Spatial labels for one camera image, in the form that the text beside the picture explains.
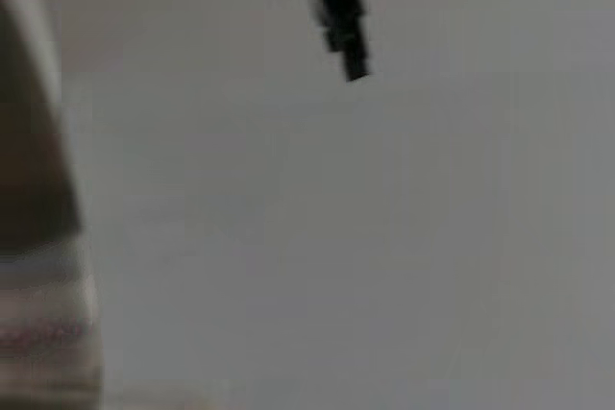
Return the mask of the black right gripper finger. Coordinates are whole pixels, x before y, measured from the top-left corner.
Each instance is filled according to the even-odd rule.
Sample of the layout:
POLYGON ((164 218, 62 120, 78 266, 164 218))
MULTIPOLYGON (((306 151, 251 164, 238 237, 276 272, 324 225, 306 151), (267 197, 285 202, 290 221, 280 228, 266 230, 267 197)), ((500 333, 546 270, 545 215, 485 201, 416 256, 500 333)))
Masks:
POLYGON ((362 27, 362 0, 313 0, 313 5, 327 49, 340 56, 346 80, 367 77, 369 53, 362 27))

